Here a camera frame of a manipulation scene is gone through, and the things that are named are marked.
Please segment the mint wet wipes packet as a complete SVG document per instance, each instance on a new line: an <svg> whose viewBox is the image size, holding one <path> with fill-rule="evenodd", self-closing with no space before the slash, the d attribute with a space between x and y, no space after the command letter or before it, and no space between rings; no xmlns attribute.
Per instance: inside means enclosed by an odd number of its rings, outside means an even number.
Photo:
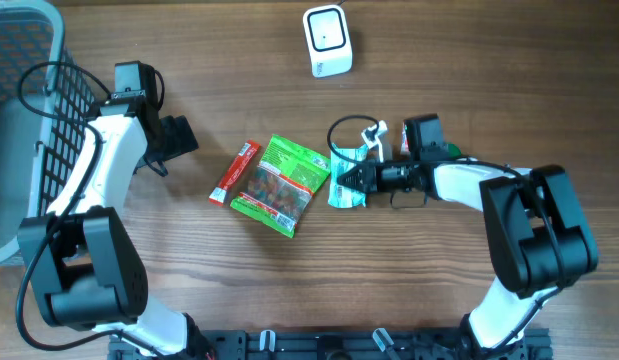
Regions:
<svg viewBox="0 0 619 360"><path fill-rule="evenodd" d="M363 145L359 148L338 148L334 146L340 154L347 158L363 161L367 157L368 147ZM346 209L366 205L366 195L364 193L351 190L337 183L337 178L355 166L354 163L345 161L338 157L334 152L331 153L331 181L329 188L328 204L334 208Z"/></svg>

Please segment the white barcode scanner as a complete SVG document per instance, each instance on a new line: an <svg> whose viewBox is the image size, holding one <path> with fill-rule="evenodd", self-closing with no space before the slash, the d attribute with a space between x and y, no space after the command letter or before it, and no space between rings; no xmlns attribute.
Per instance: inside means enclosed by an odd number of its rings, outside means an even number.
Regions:
<svg viewBox="0 0 619 360"><path fill-rule="evenodd" d="M351 70L353 51L344 10L330 4L308 9L303 28L315 78L339 75Z"/></svg>

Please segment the red small carton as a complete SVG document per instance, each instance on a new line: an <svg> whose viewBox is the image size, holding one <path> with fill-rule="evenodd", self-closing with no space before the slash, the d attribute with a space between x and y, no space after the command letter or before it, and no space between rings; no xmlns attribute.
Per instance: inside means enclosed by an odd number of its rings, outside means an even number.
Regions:
<svg viewBox="0 0 619 360"><path fill-rule="evenodd" d="M410 154L409 144L408 144L408 139L407 139L407 126L406 126L406 124L402 125L400 153L402 155L409 155Z"/></svg>

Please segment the grey plastic mesh basket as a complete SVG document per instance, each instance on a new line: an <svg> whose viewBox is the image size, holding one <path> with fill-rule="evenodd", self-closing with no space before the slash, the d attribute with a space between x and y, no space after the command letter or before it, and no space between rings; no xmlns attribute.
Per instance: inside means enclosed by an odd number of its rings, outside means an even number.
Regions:
<svg viewBox="0 0 619 360"><path fill-rule="evenodd" d="M16 233L62 192L95 94L74 69L60 12L0 1L0 266L23 263Z"/></svg>

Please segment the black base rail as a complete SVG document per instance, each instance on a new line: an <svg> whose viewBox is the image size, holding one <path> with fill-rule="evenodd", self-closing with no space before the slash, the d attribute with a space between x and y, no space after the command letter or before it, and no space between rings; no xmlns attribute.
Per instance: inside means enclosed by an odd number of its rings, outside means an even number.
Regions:
<svg viewBox="0 0 619 360"><path fill-rule="evenodd" d="M274 350L261 349L260 334L245 331L203 331L215 350L215 358L264 359L460 359L457 328L425 328L390 331L392 348L381 351L371 332L290 333L277 332ZM553 349L548 329L528 329L508 353L488 359L551 360ZM107 359L157 359L143 356L132 345L111 337Z"/></svg>

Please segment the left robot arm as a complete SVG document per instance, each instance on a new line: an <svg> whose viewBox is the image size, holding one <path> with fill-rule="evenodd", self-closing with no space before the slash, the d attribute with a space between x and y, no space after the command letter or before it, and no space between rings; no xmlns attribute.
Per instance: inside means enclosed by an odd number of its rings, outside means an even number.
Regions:
<svg viewBox="0 0 619 360"><path fill-rule="evenodd" d="M83 129L85 138L47 213L18 229L26 270L15 323L31 347L59 352L114 336L146 357L215 357L189 315L150 296L146 269L118 214L138 168L166 176L165 161L197 147L186 118L160 117L164 95L159 71L122 62L105 100L78 118L49 116Z"/></svg>

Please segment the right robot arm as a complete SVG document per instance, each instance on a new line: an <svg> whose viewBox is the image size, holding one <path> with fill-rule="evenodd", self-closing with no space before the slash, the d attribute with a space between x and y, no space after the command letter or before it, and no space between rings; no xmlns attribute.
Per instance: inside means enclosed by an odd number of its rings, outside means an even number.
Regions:
<svg viewBox="0 0 619 360"><path fill-rule="evenodd" d="M459 329L457 356L510 353L552 298L596 270L599 250L566 170L481 161L451 148L437 114L405 120L405 160L352 159L337 183L364 194L410 192L482 213L496 277Z"/></svg>

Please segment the red stick sachet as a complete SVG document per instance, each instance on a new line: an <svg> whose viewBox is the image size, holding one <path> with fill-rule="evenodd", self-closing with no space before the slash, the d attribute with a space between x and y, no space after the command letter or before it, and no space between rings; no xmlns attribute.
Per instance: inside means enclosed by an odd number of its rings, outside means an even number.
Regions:
<svg viewBox="0 0 619 360"><path fill-rule="evenodd" d="M221 178L218 185L209 195L208 200L215 205L223 206L227 199L229 190L239 180L240 176L251 162L253 157L260 150L261 145L255 141L247 140L238 154L233 159L228 170Z"/></svg>

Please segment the green-lidded jar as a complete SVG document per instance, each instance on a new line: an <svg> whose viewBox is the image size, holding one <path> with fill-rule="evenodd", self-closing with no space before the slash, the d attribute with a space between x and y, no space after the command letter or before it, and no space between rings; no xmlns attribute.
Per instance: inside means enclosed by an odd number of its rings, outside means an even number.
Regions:
<svg viewBox="0 0 619 360"><path fill-rule="evenodd" d="M447 144L447 150L450 156L458 157L462 154L462 151L453 143Z"/></svg>

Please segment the green candy bag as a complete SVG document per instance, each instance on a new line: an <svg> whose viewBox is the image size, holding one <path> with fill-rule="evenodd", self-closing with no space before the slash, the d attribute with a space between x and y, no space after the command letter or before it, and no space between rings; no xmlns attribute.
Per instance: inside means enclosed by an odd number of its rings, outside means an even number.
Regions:
<svg viewBox="0 0 619 360"><path fill-rule="evenodd" d="M274 134L234 210L291 238L315 193L330 176L324 155Z"/></svg>

